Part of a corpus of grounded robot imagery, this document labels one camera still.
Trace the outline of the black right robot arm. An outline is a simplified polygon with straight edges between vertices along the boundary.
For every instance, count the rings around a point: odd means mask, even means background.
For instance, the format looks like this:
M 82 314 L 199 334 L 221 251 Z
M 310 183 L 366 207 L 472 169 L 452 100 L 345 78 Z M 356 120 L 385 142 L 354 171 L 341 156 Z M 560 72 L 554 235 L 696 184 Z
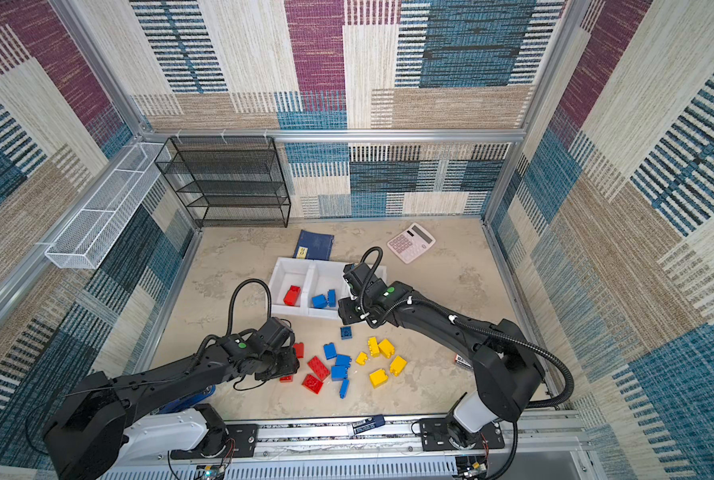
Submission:
M 538 347 L 520 327 L 503 319 L 476 320 L 426 298 L 412 286 L 380 279 L 364 262 L 343 268 L 349 294 L 338 301 L 345 325 L 365 322 L 422 334 L 462 356 L 473 371 L 476 389 L 463 395 L 446 416 L 448 441 L 470 449 L 483 427 L 497 420 L 516 422 L 529 408 L 541 408 L 533 397 L 545 379 Z

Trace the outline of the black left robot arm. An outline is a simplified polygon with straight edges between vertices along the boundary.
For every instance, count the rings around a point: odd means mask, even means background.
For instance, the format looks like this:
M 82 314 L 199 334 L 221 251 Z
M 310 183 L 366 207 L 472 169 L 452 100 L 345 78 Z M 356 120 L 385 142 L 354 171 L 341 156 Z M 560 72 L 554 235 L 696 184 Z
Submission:
M 60 479 L 97 479 L 132 441 L 124 430 L 152 411 L 211 385 L 296 373 L 294 343 L 292 328 L 271 317 L 258 330 L 210 335 L 193 355 L 155 369 L 112 379 L 104 372 L 85 377 L 43 426 L 55 472 Z

